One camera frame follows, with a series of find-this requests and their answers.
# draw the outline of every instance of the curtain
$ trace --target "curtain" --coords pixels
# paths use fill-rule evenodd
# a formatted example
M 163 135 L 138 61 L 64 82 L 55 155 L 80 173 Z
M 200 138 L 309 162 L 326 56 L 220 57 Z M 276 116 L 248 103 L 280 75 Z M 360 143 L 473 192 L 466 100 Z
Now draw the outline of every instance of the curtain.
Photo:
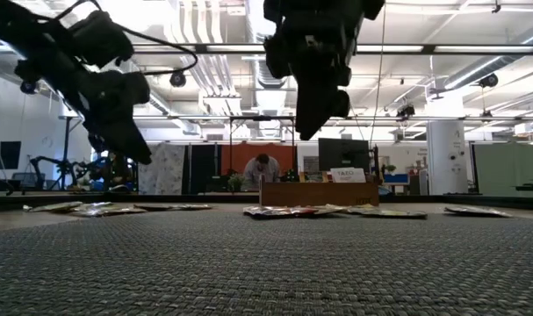
M 256 158 L 259 154 L 267 154 L 274 157 L 280 164 L 280 172 L 284 173 L 289 169 L 293 169 L 295 160 L 295 147 L 286 145 L 250 145 L 239 144 L 233 145 L 233 169 L 242 173 L 247 166 L 248 161 Z M 226 175 L 229 171 L 230 165 L 230 149 L 229 145 L 224 145 L 221 149 L 221 174 Z
M 181 195 L 185 146 L 150 146 L 153 162 L 139 166 L 141 195 Z

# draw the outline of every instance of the security camera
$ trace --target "security camera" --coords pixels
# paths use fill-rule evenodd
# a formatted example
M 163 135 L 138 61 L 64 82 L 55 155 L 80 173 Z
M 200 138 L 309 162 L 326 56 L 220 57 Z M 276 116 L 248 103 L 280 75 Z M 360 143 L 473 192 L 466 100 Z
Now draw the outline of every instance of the security camera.
M 477 83 L 479 87 L 485 88 L 485 87 L 495 87 L 498 84 L 498 76 L 495 74 L 488 75 L 484 77 L 483 79 L 479 80 Z
M 182 71 L 174 71 L 169 82 L 175 88 L 182 88 L 186 84 L 186 76 Z
M 492 116 L 493 114 L 490 111 L 484 110 L 482 113 L 480 113 L 480 117 L 484 118 L 481 120 L 481 122 L 483 123 L 490 122 L 491 121 L 490 119 L 485 119 L 485 118 L 491 118 Z
M 397 118 L 408 118 L 415 114 L 416 112 L 412 104 L 405 104 L 397 110 Z
M 20 91 L 22 91 L 22 93 L 27 94 L 27 95 L 36 94 L 37 88 L 38 88 L 38 83 L 22 82 L 20 84 Z

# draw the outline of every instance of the white wall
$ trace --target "white wall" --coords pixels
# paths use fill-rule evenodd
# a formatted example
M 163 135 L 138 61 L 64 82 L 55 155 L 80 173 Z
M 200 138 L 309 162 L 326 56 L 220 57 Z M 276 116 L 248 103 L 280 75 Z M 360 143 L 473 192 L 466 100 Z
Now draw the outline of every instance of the white wall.
M 47 97 L 27 96 L 16 84 L 0 78 L 0 141 L 22 141 L 18 169 L 6 170 L 7 177 L 25 171 L 28 155 L 32 158 L 38 155 L 63 157 L 65 120 L 58 119 L 59 111 L 59 102 L 50 104 Z M 70 161 L 90 158 L 90 144 L 81 125 L 69 135 L 68 158 Z M 54 165 L 48 162 L 41 162 L 40 170 L 46 174 L 46 179 L 58 177 Z

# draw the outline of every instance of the black monitor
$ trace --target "black monitor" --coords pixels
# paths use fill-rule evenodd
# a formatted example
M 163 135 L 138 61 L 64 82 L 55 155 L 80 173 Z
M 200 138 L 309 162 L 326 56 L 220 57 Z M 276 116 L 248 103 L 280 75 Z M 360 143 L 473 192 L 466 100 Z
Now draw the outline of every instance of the black monitor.
M 362 168 L 370 171 L 370 142 L 367 140 L 319 139 L 319 170 Z
M 18 169 L 18 161 L 20 160 L 20 141 L 2 141 L 1 156 L 3 157 L 3 163 L 0 160 L 0 169 Z

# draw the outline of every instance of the cable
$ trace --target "cable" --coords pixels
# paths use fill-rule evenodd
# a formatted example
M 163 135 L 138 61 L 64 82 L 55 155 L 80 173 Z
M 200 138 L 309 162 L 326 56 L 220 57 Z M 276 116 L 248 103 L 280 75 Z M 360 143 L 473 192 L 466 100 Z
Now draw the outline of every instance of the cable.
M 373 122 L 371 122 L 371 136 L 370 136 L 370 148 L 371 141 L 373 140 L 373 130 L 375 130 L 375 120 L 378 116 L 378 106 L 379 106 L 379 90 L 381 88 L 381 71 L 383 69 L 383 50 L 385 44 L 385 22 L 387 18 L 387 4 L 383 9 L 383 29 L 381 31 L 381 54 L 379 55 L 379 76 L 378 76 L 378 91 L 375 96 L 375 111 L 373 112 Z
M 1 154 L 1 144 L 2 144 L 2 143 L 3 143 L 3 142 L 0 141 L 0 162 L 1 162 L 1 167 L 3 168 L 4 181 L 5 181 L 6 183 L 8 183 L 8 182 L 9 182 L 9 179 L 6 177 L 6 168 L 4 167 L 3 155 Z
M 354 106 L 350 106 L 350 109 L 352 110 L 352 115 L 354 115 L 354 120 L 356 121 L 357 129 L 360 131 L 362 140 L 365 140 L 364 133 L 362 133 L 362 127 L 360 127 L 360 122 L 357 120 L 356 112 L 354 111 Z
M 58 14 L 55 18 L 45 17 L 45 16 L 42 16 L 40 14 L 34 14 L 34 17 L 36 17 L 36 19 L 38 19 L 38 20 L 46 20 L 46 21 L 60 20 L 63 17 L 65 17 L 66 15 L 68 15 L 69 13 L 71 13 L 71 11 L 73 11 L 74 8 L 76 8 L 77 6 L 79 6 L 81 4 L 84 4 L 86 2 L 90 2 L 90 3 L 94 4 L 99 11 L 104 11 L 104 10 L 102 10 L 102 7 L 100 6 L 100 4 L 98 3 L 97 0 L 78 0 L 73 5 L 71 5 L 67 9 L 65 9 L 65 11 L 63 11 L 60 14 Z M 119 26 L 119 28 L 123 32 L 130 33 L 131 35 L 136 36 L 136 37 L 141 38 L 141 39 L 144 39 L 144 40 L 152 41 L 154 43 L 158 43 L 158 44 L 161 44 L 161 45 L 164 45 L 164 46 L 175 48 L 175 49 L 177 49 L 177 50 L 179 50 L 181 52 L 185 52 L 185 53 L 189 54 L 194 59 L 192 64 L 190 64 L 188 66 L 185 66 L 185 67 L 182 67 L 182 68 L 179 68 L 179 69 L 160 70 L 160 71 L 142 71 L 141 73 L 143 75 L 172 75 L 172 74 L 175 74 L 175 73 L 182 73 L 182 72 L 184 72 L 186 70 L 194 68 L 198 64 L 198 57 L 196 56 L 196 53 L 192 52 L 190 49 L 188 49 L 186 47 L 182 47 L 182 46 L 180 46 L 178 44 L 171 43 L 171 42 L 169 42 L 167 40 L 157 39 L 157 38 L 155 38 L 153 36 L 149 36 L 149 35 L 143 34 L 141 32 L 136 32 L 136 31 L 131 30 L 131 29 L 129 29 L 129 28 L 123 26 L 123 25 L 119 25 L 118 23 L 114 23 L 114 24 Z
M 168 47 L 172 47 L 172 48 L 178 49 L 180 51 L 183 51 L 183 52 L 191 55 L 192 58 L 194 58 L 194 61 L 192 62 L 192 64 L 190 64 L 190 65 L 188 65 L 186 67 L 182 67 L 182 68 L 175 69 L 175 70 L 145 71 L 145 72 L 143 72 L 143 75 L 170 75 L 170 74 L 173 74 L 173 73 L 183 72 L 183 71 L 189 70 L 191 68 L 194 68 L 198 64 L 198 57 L 196 56 L 196 53 L 192 52 L 190 49 L 188 49 L 186 47 L 182 47 L 180 45 L 173 44 L 173 43 L 168 42 L 166 40 L 157 39 L 157 38 L 154 38 L 152 36 L 148 36 L 148 35 L 145 35 L 143 33 L 136 32 L 134 30 L 130 30 L 130 29 L 128 29 L 127 27 L 125 27 L 123 25 L 119 25 L 119 27 L 121 27 L 121 29 L 124 32 L 128 32 L 128 33 L 132 34 L 133 36 L 137 36 L 137 37 L 142 38 L 144 40 L 153 41 L 155 43 L 158 43 L 158 44 L 161 44 L 161 45 L 164 45 L 164 46 L 168 46 Z

